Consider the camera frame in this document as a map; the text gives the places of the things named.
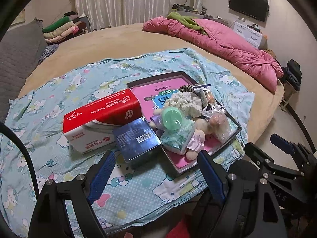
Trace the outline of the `cream plush bear purple dress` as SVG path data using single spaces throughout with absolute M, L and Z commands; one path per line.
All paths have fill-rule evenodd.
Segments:
M 211 129 L 204 119 L 198 118 L 195 123 L 196 129 L 189 144 L 186 147 L 185 154 L 180 155 L 185 156 L 187 161 L 193 161 L 197 158 L 198 153 L 205 148 L 206 135 L 211 134 Z M 159 115 L 152 116 L 150 118 L 149 124 L 154 130 L 162 131 L 163 133 L 167 130 L 165 127 L 163 127 L 162 120 Z

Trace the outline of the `leopard print scrunchie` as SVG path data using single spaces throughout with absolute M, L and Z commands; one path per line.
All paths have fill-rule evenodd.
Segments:
M 180 88 L 178 88 L 179 92 L 191 92 L 195 93 L 195 89 L 193 88 L 193 85 L 183 85 Z

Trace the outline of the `red tissue box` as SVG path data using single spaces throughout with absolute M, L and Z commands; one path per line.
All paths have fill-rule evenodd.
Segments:
M 140 117 L 140 102 L 126 89 L 65 114 L 63 135 L 75 151 L 84 154 L 115 142 L 113 131 Z

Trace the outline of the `blue shiny small box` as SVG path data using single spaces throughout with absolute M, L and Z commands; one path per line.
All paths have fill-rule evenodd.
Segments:
M 113 135 L 127 164 L 148 161 L 162 149 L 160 139 L 144 117 L 116 128 Z

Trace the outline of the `Hello Kitty blue sheet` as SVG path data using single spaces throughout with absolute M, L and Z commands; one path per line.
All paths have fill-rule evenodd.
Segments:
M 29 151 L 38 186 L 42 187 L 49 178 L 56 182 L 71 180 L 86 172 L 106 151 L 113 151 L 116 167 L 102 200 L 92 206 L 108 233 L 152 222 L 206 189 L 207 184 L 198 168 L 179 177 L 168 173 L 169 161 L 163 154 L 154 162 L 129 170 L 115 144 L 82 155 L 71 147 L 62 133 L 64 115 L 72 110 L 123 90 L 132 81 L 176 71 L 185 72 L 200 84 L 210 84 L 215 98 L 242 128 L 233 143 L 216 157 L 216 162 L 228 169 L 242 158 L 255 94 L 229 70 L 193 49 L 161 51 L 87 64 L 10 102 L 5 125 Z

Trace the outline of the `clear plastic bag item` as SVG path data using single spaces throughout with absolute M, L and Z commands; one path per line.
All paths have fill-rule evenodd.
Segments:
M 218 141 L 224 143 L 229 139 L 231 127 L 222 106 L 209 104 L 203 109 L 202 116 Z

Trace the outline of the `mint tissue pack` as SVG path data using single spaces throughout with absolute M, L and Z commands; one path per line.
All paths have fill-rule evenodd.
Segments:
M 185 119 L 182 126 L 175 131 L 166 130 L 160 137 L 162 147 L 167 151 L 184 155 L 186 147 L 189 144 L 196 129 L 196 123 L 193 120 Z

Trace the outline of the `dark clothes pile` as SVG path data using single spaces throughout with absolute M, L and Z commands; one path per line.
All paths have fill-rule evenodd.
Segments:
M 302 72 L 300 70 L 300 64 L 291 59 L 287 62 L 286 67 L 282 67 L 282 70 L 283 76 L 280 78 L 282 84 L 289 82 L 296 91 L 300 91 L 300 86 L 302 82 Z

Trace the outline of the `brown item in plastic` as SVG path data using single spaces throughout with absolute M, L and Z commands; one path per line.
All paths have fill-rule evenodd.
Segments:
M 202 108 L 210 108 L 212 105 L 217 105 L 210 86 L 210 84 L 199 84 L 193 87 L 195 94 L 201 98 Z

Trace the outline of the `green round cup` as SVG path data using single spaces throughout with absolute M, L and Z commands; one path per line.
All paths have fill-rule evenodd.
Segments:
M 169 131 L 180 129 L 183 123 L 182 112 L 176 107 L 165 107 L 161 112 L 163 126 Z

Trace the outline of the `cream fluffy scrunchie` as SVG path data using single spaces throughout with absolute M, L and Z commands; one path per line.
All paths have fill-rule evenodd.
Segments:
M 173 93 L 168 105 L 178 108 L 186 117 L 198 118 L 202 115 L 202 100 L 193 92 Z

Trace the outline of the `pink and blue book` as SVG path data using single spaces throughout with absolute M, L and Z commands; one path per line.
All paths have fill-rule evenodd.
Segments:
M 155 77 L 147 77 L 130 82 L 127 84 L 127 87 L 131 89 L 132 93 L 134 93 L 139 100 L 144 117 L 150 120 L 154 110 L 163 108 L 165 101 L 169 99 L 173 93 L 176 93 L 178 88 L 186 84 L 196 85 L 197 82 L 191 77 L 186 77 L 182 74 L 173 78 L 165 77 L 160 80 Z M 188 161 L 185 156 L 180 156 L 165 148 L 163 151 L 179 173 L 197 164 L 196 160 Z

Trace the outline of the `white drawer cabinet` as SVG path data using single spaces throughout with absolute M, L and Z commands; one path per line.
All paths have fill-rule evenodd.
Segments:
M 235 33 L 244 38 L 249 44 L 256 49 L 264 49 L 266 38 L 261 33 L 251 29 L 239 22 L 234 23 L 233 30 Z

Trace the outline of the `pink quilted comforter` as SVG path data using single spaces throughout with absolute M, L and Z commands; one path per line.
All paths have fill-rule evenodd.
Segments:
M 283 76 L 279 63 L 267 52 L 254 48 L 229 27 L 208 19 L 194 19 L 207 35 L 188 29 L 180 22 L 156 17 L 146 21 L 142 29 L 181 38 L 217 55 L 253 77 L 271 93 L 277 90 L 278 79 Z

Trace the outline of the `round tan bed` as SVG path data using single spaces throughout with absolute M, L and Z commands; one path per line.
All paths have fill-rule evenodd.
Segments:
M 38 65 L 26 79 L 19 97 L 25 96 L 31 90 L 41 87 L 55 77 L 91 62 L 105 58 L 128 58 L 179 48 L 194 49 L 203 57 L 226 68 L 248 91 L 255 94 L 247 128 L 248 140 L 256 142 L 268 127 L 275 110 L 279 108 L 284 95 L 283 85 L 278 84 L 276 92 L 271 93 L 230 62 L 182 39 L 144 32 L 142 24 L 94 31 L 62 43 L 57 51 Z

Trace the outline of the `stack of folded clothes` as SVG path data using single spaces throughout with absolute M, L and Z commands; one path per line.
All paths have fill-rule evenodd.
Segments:
M 75 11 L 67 12 L 62 18 L 42 29 L 47 44 L 60 44 L 69 39 L 88 33 L 89 24 Z

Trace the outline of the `grey quilted sofa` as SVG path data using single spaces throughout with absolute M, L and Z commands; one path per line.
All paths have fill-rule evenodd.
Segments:
M 18 97 L 29 75 L 58 47 L 46 43 L 42 20 L 7 31 L 1 41 L 1 122 L 9 112 L 9 101 Z

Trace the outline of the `green blanket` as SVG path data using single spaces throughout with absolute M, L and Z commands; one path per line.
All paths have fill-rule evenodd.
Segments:
M 195 17 L 190 16 L 182 16 L 176 11 L 172 11 L 167 16 L 167 19 L 173 19 L 180 22 L 183 26 L 187 27 L 188 29 L 192 29 L 198 31 L 200 34 L 207 35 L 207 32 L 204 30 L 203 27 L 199 26 L 196 21 L 194 20 Z

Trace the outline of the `cluttered dresser table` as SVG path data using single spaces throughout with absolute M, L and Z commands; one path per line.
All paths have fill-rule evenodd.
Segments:
M 170 11 L 176 11 L 182 16 L 213 20 L 225 26 L 229 26 L 229 22 L 220 16 L 207 14 L 207 9 L 203 6 L 202 0 L 186 0 L 183 4 L 174 3 Z

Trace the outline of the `cream curtains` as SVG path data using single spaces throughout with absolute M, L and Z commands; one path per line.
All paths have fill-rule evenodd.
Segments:
M 92 30 L 144 23 L 165 16 L 171 0 L 75 0 L 80 16 L 87 16 Z

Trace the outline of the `wall mounted black television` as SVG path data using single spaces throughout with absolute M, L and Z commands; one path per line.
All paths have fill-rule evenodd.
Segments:
M 260 22 L 265 22 L 269 12 L 268 0 L 229 0 L 228 7 Z

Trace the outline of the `floral wall painting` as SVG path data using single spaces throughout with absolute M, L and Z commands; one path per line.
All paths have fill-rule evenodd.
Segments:
M 23 9 L 18 16 L 14 19 L 14 21 L 12 22 L 11 26 L 15 26 L 18 24 L 22 24 L 25 23 L 25 9 Z

